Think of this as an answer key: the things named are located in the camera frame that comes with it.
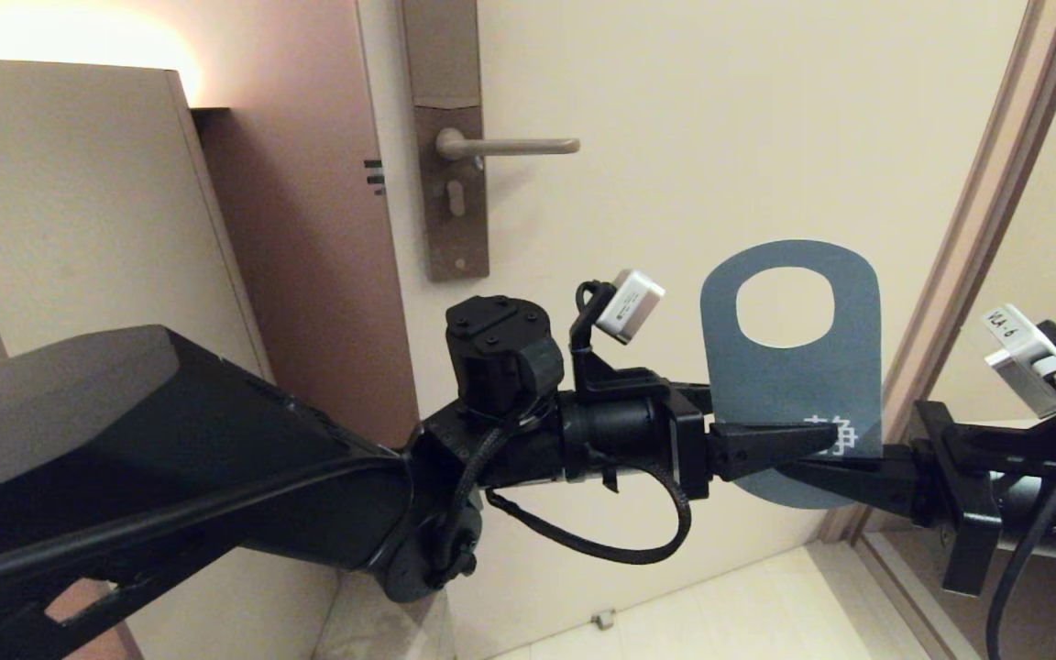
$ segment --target wooden door frame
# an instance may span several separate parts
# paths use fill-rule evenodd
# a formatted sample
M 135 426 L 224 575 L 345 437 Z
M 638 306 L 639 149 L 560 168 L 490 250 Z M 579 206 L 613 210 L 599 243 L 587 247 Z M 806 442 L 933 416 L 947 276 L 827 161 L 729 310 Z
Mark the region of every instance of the wooden door frame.
M 883 440 L 905 441 L 913 401 L 935 388 L 1056 112 L 1056 0 L 1030 0 L 960 201 L 883 390 Z M 888 521 L 871 507 L 830 511 L 821 539 L 854 544 Z

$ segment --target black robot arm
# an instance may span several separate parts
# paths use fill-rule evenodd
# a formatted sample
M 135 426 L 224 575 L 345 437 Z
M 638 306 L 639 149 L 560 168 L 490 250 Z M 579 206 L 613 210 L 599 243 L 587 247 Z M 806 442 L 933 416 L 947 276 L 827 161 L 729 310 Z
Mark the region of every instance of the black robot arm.
M 708 385 L 617 371 L 591 346 L 619 298 L 579 287 L 574 389 L 539 305 L 475 297 L 448 310 L 458 398 L 394 452 L 164 327 L 71 339 L 0 363 L 0 657 L 62 657 L 235 546 L 374 573 L 414 601 L 475 569 L 477 491 L 535 531 L 625 563 L 670 557 L 713 477 L 763 469 L 956 531 L 946 586 L 979 592 L 995 547 L 1033 527 L 1056 480 L 1056 417 L 1014 432 L 917 407 L 909 446 L 817 459 L 837 428 L 717 421 Z M 1056 373 L 1045 377 L 1056 383 Z M 648 550 L 559 530 L 499 489 L 625 471 L 671 493 L 679 531 Z M 1056 555 L 1053 533 L 1034 550 Z M 113 592 L 72 619 L 48 605 L 80 578 Z

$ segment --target door lever handle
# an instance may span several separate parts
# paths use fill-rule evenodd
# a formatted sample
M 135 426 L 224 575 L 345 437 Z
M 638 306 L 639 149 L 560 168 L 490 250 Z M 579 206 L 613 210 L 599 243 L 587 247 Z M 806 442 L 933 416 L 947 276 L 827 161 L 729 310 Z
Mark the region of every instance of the door lever handle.
M 472 156 L 533 156 L 542 154 L 574 154 L 581 139 L 469 139 L 458 129 L 444 129 L 434 139 L 439 155 L 449 162 Z

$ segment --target blue door hanger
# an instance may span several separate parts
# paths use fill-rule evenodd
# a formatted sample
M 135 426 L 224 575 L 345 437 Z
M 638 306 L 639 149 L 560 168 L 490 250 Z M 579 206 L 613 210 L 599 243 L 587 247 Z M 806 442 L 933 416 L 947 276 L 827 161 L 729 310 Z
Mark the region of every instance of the blue door hanger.
M 834 309 L 829 333 L 787 350 L 747 337 L 737 317 L 737 294 L 752 276 L 772 267 L 806 267 L 830 281 Z M 862 256 L 818 241 L 751 247 L 708 276 L 699 305 L 716 421 L 834 422 L 837 442 L 821 456 L 840 460 L 883 455 L 879 284 L 874 268 Z M 756 496 L 797 509 L 850 504 L 775 469 L 736 483 Z

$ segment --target black cable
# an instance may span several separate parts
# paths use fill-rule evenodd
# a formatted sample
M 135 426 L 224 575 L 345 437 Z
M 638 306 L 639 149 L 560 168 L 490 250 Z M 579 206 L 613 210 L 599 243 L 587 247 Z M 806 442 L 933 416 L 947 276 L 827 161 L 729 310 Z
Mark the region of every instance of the black cable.
M 988 608 L 988 625 L 984 628 L 989 660 L 1001 660 L 1001 619 L 1004 617 L 1004 606 L 1008 605 L 1013 588 L 1018 584 L 1018 578 L 1021 577 L 1026 561 L 1030 560 L 1034 548 L 1038 547 L 1055 512 L 1056 477 L 1053 479 L 1053 485 L 1042 482 L 1038 502 L 1034 505 L 1030 529 L 1021 538 L 1018 547 L 1014 548 L 1010 564 L 1004 568 L 1004 573 L 1001 573 L 1001 581 L 997 583 L 997 592 L 993 595 L 993 604 Z
M 576 294 L 576 302 L 578 302 L 579 313 L 584 312 L 584 309 L 586 309 L 586 305 L 589 304 L 589 301 L 586 300 L 586 294 L 592 294 L 593 291 L 596 291 L 596 289 L 598 289 L 600 284 L 601 282 L 597 280 L 583 281 L 581 284 L 578 284 L 578 294 Z
M 675 554 L 675 551 L 686 540 L 687 531 L 692 530 L 692 503 L 687 501 L 686 493 L 683 493 L 683 489 L 679 488 L 675 477 L 665 469 L 659 468 L 653 463 L 620 463 L 619 465 L 623 468 L 640 469 L 642 472 L 648 473 L 666 489 L 667 493 L 671 493 L 671 501 L 675 503 L 675 511 L 678 513 L 678 531 L 675 531 L 675 538 L 670 543 L 646 548 L 646 550 L 629 550 L 629 548 L 603 545 L 576 535 L 572 531 L 562 530 L 557 525 L 520 509 L 518 505 L 496 493 L 495 489 L 488 489 L 487 502 L 516 521 L 524 523 L 528 529 L 538 534 L 551 539 L 570 550 L 583 552 L 583 554 L 596 557 L 599 560 L 617 561 L 619 564 L 656 564 L 658 561 L 666 560 L 667 557 Z
M 435 568 L 439 569 L 439 571 L 444 571 L 444 569 L 451 565 L 451 561 L 453 560 L 451 544 L 454 542 L 455 534 L 458 533 L 458 525 L 463 521 L 467 497 L 470 497 L 470 492 L 475 488 L 478 475 L 483 472 L 483 468 L 487 467 L 487 463 L 491 459 L 491 456 L 498 454 L 498 451 L 504 448 L 504 445 L 510 437 L 511 434 L 504 431 L 503 423 L 488 431 L 487 434 L 483 435 L 483 438 L 478 441 L 478 448 L 475 448 L 474 454 L 470 455 L 466 467 L 461 470 L 461 476 L 458 476 L 458 484 L 455 485 L 455 490 L 451 497 L 451 505 L 446 511 L 442 531 L 439 536 L 439 546 L 437 546 L 434 555 Z
M 326 460 L 295 469 L 284 475 L 270 476 L 253 484 L 121 517 L 120 521 L 88 527 L 87 530 L 70 531 L 55 539 L 1 552 L 0 587 L 25 580 L 31 573 L 48 572 L 95 554 L 120 550 L 129 545 L 157 539 L 219 515 L 245 509 L 265 498 L 281 496 L 332 477 L 348 475 L 361 469 L 399 469 L 402 464 L 403 461 L 395 455 L 366 455 L 360 458 Z

